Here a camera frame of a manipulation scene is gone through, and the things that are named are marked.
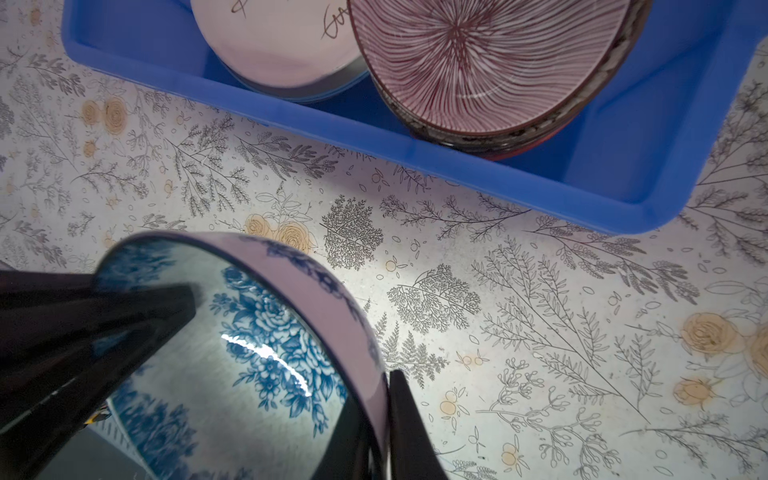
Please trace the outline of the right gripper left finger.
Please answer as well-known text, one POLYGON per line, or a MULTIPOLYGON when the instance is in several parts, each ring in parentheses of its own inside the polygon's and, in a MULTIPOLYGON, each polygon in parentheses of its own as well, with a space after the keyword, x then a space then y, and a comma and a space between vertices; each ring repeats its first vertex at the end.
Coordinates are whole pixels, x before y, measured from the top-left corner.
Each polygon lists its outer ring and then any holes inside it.
POLYGON ((195 314, 188 285, 112 292, 87 274, 2 272, 2 478, 35 478, 195 314))

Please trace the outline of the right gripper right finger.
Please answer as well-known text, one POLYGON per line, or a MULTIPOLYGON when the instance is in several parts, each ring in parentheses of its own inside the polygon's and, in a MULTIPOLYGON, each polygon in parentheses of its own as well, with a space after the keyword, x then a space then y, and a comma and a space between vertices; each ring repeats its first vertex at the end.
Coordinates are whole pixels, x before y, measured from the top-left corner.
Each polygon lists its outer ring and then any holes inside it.
POLYGON ((447 480, 401 370, 389 376, 389 424, 394 480, 447 480))

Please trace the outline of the blue white speckled bowl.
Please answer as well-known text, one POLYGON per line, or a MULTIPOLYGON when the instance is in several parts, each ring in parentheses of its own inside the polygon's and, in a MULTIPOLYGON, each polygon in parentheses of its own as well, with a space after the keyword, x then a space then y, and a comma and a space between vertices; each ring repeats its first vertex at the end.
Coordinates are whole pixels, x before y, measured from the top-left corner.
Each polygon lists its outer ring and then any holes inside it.
POLYGON ((101 292, 187 286, 195 314, 110 397, 154 479, 382 479, 388 385, 352 294, 308 254, 259 236, 143 233, 101 292))

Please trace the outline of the cream floral plate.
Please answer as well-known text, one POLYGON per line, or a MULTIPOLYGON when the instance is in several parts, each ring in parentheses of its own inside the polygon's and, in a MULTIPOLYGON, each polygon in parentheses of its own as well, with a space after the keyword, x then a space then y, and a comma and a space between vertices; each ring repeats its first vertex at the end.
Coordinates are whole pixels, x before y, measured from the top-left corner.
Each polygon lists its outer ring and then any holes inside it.
POLYGON ((190 7, 220 61, 260 93, 311 103, 368 76, 346 1, 196 0, 190 7))

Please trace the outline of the purple striped bowl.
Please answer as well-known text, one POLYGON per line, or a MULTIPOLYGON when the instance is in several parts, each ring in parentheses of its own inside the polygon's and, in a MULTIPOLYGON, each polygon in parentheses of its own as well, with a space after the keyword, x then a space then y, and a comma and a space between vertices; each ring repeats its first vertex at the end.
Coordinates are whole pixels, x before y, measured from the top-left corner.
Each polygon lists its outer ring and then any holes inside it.
POLYGON ((393 113, 420 136, 529 137, 617 73, 647 1, 352 1, 356 41, 393 113))

